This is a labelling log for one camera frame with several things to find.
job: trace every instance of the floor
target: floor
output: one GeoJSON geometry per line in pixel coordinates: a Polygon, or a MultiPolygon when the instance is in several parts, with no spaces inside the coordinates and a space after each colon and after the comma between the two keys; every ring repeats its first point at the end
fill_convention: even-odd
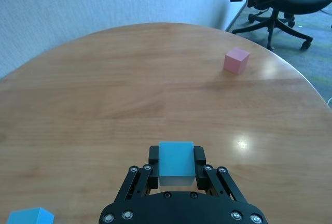
{"type": "MultiPolygon", "coordinates": [[[[272,46],[274,47],[273,52],[300,71],[328,102],[332,97],[332,4],[324,11],[327,13],[319,11],[309,15],[295,16],[294,29],[313,37],[311,47],[308,50],[302,51],[300,49],[303,43],[302,39],[290,36],[279,29],[274,30],[272,46]]],[[[249,26],[248,15],[258,12],[254,8],[246,7],[229,31],[249,26]]],[[[270,9],[262,16],[267,17],[271,13],[270,9]]],[[[267,28],[237,35],[264,47],[267,45],[267,28]]]]}

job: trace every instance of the white wall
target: white wall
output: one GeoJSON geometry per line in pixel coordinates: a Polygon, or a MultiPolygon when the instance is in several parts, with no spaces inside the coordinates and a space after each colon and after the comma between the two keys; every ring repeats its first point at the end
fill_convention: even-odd
{"type": "Polygon", "coordinates": [[[0,0],[0,78],[42,52],[121,25],[182,22],[225,29],[229,0],[0,0]]]}

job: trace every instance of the round table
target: round table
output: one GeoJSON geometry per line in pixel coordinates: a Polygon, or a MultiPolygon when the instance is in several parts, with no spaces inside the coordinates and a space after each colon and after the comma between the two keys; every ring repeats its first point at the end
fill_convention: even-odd
{"type": "Polygon", "coordinates": [[[203,146],[270,223],[332,219],[330,109],[287,62],[239,36],[187,24],[91,34],[4,78],[0,113],[1,223],[30,207],[56,224],[98,223],[128,167],[160,141],[203,146]],[[235,46],[251,53],[241,75],[223,70],[235,46]]]}

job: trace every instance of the chair wheel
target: chair wheel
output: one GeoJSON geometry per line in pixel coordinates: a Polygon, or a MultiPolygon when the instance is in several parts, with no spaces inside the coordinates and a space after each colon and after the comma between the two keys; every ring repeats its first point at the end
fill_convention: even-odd
{"type": "Polygon", "coordinates": [[[311,45],[311,41],[304,41],[301,48],[309,49],[310,45],[311,45]]]}
{"type": "Polygon", "coordinates": [[[295,25],[295,21],[288,22],[288,26],[289,26],[289,27],[293,28],[294,25],[295,25]]]}
{"type": "Polygon", "coordinates": [[[249,16],[248,16],[249,23],[254,23],[255,22],[254,16],[255,16],[254,14],[249,14],[249,16]]]}

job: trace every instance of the blue cube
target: blue cube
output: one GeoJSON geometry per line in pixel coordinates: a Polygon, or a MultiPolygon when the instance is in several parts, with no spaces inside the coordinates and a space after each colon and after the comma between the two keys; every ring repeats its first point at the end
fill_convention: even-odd
{"type": "Polygon", "coordinates": [[[7,224],[53,224],[53,221],[53,214],[38,207],[11,212],[7,224]]]}
{"type": "Polygon", "coordinates": [[[194,178],[193,142],[160,142],[160,186],[190,186],[194,178]]]}

